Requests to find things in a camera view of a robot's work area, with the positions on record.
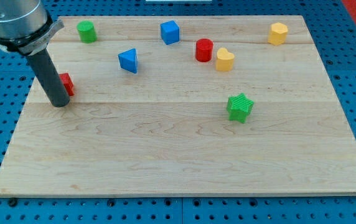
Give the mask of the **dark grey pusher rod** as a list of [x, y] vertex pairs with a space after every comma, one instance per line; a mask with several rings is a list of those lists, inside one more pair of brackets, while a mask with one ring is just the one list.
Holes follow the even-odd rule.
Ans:
[[50, 103], [54, 107], [68, 105], [70, 97], [47, 49], [41, 50], [34, 55], [28, 55], [26, 59]]

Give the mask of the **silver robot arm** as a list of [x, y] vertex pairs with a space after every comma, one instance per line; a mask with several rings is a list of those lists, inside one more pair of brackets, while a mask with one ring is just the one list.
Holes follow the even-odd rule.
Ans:
[[0, 0], [0, 49], [27, 59], [54, 107], [70, 102], [47, 51], [49, 41], [63, 27], [61, 20], [52, 19], [41, 0]]

